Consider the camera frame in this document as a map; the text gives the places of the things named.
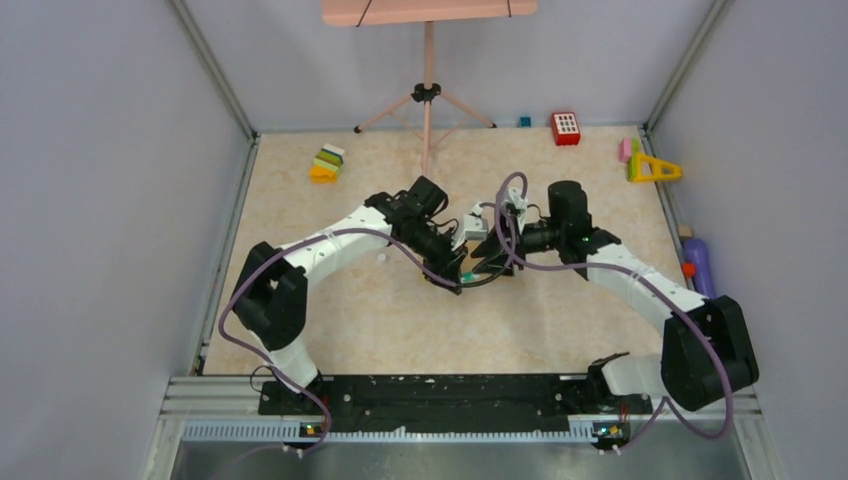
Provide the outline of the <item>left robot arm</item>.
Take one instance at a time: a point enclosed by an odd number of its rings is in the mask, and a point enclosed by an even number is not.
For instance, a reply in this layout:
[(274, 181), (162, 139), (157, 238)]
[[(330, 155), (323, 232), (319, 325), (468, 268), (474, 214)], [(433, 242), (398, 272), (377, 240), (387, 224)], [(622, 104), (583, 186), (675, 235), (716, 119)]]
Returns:
[(453, 232), (439, 231), (433, 217), (449, 203), (424, 176), (407, 190), (376, 193), (335, 224), (292, 244), (256, 244), (248, 253), (229, 303), (230, 312), (260, 342), (261, 356), (282, 375), (283, 401), (297, 413), (319, 404), (319, 371), (302, 332), (311, 288), (357, 258), (390, 244), (407, 251), (425, 278), (459, 294), (467, 255)]

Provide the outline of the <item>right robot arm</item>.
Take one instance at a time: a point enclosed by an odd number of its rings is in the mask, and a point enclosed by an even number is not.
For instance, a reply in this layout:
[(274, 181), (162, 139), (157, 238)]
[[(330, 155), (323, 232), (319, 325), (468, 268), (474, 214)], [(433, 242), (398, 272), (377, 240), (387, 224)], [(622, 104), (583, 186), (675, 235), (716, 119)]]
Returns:
[(759, 380), (736, 300), (690, 290), (639, 260), (618, 237), (594, 225), (580, 183), (554, 182), (547, 199), (548, 215), (527, 223), (525, 188), (503, 184), (494, 202), (497, 223), (474, 254), (526, 267), (527, 255), (554, 251), (560, 269), (618, 295), (661, 335), (658, 354), (618, 353), (590, 364), (586, 397), (594, 409), (612, 412), (628, 395), (646, 395), (668, 397), (695, 412)]

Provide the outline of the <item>brown kraft envelope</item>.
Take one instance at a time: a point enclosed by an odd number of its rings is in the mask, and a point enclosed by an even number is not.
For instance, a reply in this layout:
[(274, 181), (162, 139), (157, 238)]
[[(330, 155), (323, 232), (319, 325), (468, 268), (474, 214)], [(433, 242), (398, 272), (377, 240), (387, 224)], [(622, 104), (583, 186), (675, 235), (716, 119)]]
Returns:
[(473, 277), (471, 283), (482, 281), (490, 276), (514, 277), (518, 271), (515, 264), (511, 264), (508, 268), (500, 266), (483, 266), (474, 267), (472, 270), (465, 272)]

